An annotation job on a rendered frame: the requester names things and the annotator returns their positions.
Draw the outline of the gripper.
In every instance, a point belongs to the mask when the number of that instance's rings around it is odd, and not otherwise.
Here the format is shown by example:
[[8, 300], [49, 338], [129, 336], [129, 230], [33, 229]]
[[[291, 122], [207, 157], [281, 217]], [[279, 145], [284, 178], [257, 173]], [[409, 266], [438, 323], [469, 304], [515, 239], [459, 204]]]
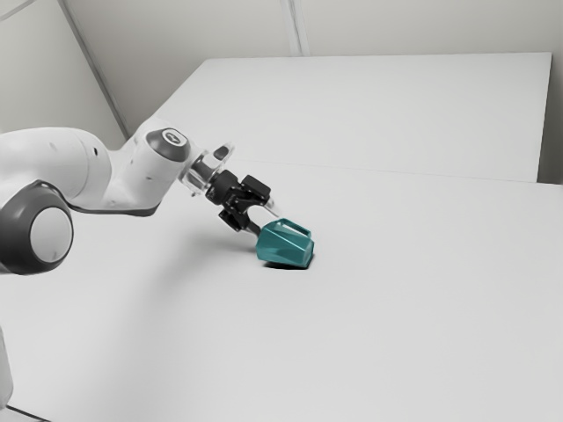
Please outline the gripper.
[[244, 195], [249, 206], [260, 206], [271, 215], [279, 215], [279, 209], [271, 197], [271, 188], [250, 175], [245, 176], [240, 184], [232, 172], [221, 171], [214, 176], [205, 193], [214, 205], [224, 207], [219, 217], [231, 229], [259, 236], [260, 226], [250, 219], [246, 210], [241, 211], [239, 201]]

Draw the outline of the teal faceted mug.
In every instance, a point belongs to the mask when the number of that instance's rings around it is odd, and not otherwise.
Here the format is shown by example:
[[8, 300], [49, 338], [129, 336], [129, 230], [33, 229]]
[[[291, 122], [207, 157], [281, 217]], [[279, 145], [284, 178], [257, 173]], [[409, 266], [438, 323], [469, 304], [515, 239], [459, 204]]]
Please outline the teal faceted mug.
[[269, 263], [306, 268], [312, 260], [314, 245], [308, 229], [281, 218], [261, 229], [256, 252], [258, 259]]

